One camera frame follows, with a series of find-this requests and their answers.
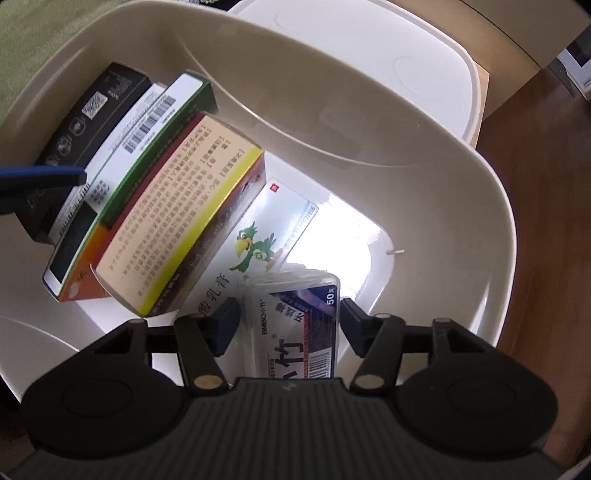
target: wooden floor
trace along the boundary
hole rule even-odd
[[[566,466],[591,432],[591,106],[543,70],[484,121],[478,151],[517,224],[499,346],[554,388],[545,449]]]

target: green stripe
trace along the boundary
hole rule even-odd
[[[223,202],[226,198],[232,193],[232,190],[236,187],[236,185],[240,182],[242,177],[246,174],[246,172],[252,167],[253,163],[256,162],[258,157],[262,154],[262,150],[258,147],[254,147],[247,153],[242,162],[236,166],[233,172],[230,173],[228,180],[225,182],[222,188],[220,188],[217,193],[209,200],[206,207],[203,210],[203,213],[195,222],[195,225],[191,229],[191,231],[185,236],[183,241],[180,243],[178,248],[176,249],[174,255],[171,257],[170,261],[166,264],[162,273],[158,276],[158,279],[154,283],[154,286],[150,290],[150,293],[146,296],[143,304],[138,309],[138,313],[140,316],[145,317],[147,314],[150,313],[152,307],[158,301],[160,294],[166,288],[166,285],[173,277],[174,273],[177,271],[178,266],[183,262],[184,258],[187,256],[191,247],[197,241],[199,236],[205,230],[205,227],[209,224],[212,220],[213,215],[217,212],[217,210],[222,206]]]

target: cartoon parrot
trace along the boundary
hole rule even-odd
[[[267,262],[267,270],[271,268],[273,264],[273,258],[276,253],[271,249],[275,243],[274,233],[269,238],[265,238],[263,241],[254,241],[256,235],[255,222],[248,228],[240,230],[236,237],[236,256],[241,257],[246,251],[246,257],[238,265],[232,267],[230,270],[238,270],[242,273],[248,269],[251,264],[252,257],[257,260]]]

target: green cloth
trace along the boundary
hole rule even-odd
[[[82,28],[123,0],[0,3],[0,124],[28,81]]]

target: white lid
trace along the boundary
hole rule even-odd
[[[384,0],[242,0],[230,13],[349,64],[472,139],[480,112],[474,61],[406,10]]]

